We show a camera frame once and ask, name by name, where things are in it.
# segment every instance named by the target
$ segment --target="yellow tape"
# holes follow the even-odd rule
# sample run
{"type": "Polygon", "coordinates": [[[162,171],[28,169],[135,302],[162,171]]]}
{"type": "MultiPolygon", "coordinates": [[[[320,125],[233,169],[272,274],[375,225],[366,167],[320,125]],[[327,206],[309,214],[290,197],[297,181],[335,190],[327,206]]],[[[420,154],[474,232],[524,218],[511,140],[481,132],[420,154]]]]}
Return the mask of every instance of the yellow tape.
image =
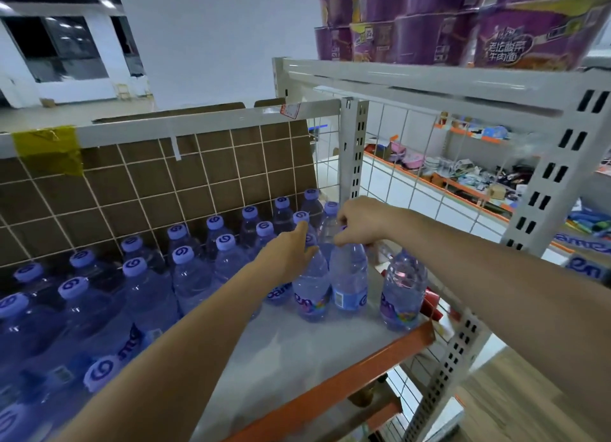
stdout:
{"type": "Polygon", "coordinates": [[[11,133],[17,155],[30,170],[82,176],[81,147],[76,127],[64,125],[50,129],[11,133]]]}

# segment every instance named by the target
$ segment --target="person's right hand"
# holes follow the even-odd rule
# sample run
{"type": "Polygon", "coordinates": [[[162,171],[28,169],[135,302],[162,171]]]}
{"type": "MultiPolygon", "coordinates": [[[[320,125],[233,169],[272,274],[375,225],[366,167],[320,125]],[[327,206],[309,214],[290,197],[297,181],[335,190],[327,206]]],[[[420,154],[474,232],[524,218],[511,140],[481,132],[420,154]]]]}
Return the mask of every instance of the person's right hand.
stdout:
{"type": "Polygon", "coordinates": [[[334,243],[371,244],[387,239],[397,208],[378,199],[361,196],[347,200],[337,213],[338,221],[347,225],[346,229],[335,235],[334,243]]]}

